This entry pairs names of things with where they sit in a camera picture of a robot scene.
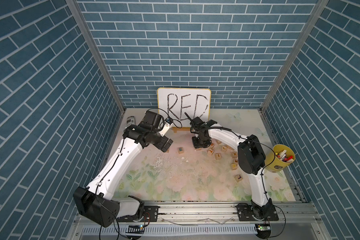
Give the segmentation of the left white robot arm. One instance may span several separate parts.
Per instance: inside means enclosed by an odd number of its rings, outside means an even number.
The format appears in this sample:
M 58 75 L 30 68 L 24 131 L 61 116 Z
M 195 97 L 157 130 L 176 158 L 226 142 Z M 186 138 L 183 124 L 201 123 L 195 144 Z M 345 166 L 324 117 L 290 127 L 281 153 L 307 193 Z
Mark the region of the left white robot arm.
M 119 200 L 112 198 L 132 161 L 145 147 L 153 145 L 164 153 L 169 149 L 173 141 L 165 134 L 174 127 L 174 122 L 171 117 L 164 118 L 148 110 L 138 125 L 126 127 L 116 152 L 103 169 L 86 187 L 74 191 L 79 214 L 104 228 L 121 217 L 142 218 L 144 201 L 132 196 Z

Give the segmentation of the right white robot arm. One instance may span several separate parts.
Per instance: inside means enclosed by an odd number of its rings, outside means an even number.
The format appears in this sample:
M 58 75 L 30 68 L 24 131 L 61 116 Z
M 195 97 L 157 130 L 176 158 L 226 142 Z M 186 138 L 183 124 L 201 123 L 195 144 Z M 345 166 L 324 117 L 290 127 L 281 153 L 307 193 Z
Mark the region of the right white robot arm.
M 259 221 L 271 220 L 276 214 L 276 208 L 266 190 L 264 169 L 267 167 L 266 155 L 257 136 L 243 137 L 229 128 L 220 126 L 216 121 L 202 121 L 199 117 L 190 121 L 190 132 L 194 134 L 192 143 L 195 149 L 211 149 L 212 139 L 225 143 L 235 148 L 239 167 L 248 176 L 252 199 L 252 215 Z

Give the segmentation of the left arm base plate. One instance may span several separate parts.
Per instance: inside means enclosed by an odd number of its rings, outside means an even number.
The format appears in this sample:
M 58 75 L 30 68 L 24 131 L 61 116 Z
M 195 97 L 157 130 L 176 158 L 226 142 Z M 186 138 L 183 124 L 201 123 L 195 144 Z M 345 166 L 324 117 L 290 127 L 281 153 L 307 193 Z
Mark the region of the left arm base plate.
M 159 213 L 159 206 L 144 206 L 144 208 L 139 208 L 137 213 L 132 216 L 124 216 L 117 218 L 118 222 L 157 222 Z

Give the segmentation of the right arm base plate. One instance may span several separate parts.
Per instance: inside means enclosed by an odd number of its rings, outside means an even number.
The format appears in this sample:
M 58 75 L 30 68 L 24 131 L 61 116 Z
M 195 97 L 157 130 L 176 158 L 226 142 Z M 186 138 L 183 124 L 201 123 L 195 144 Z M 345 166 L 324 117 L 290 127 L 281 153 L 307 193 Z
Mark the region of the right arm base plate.
M 240 222 L 279 220 L 276 208 L 272 204 L 267 204 L 263 207 L 259 207 L 256 204 L 238 204 L 236 209 Z

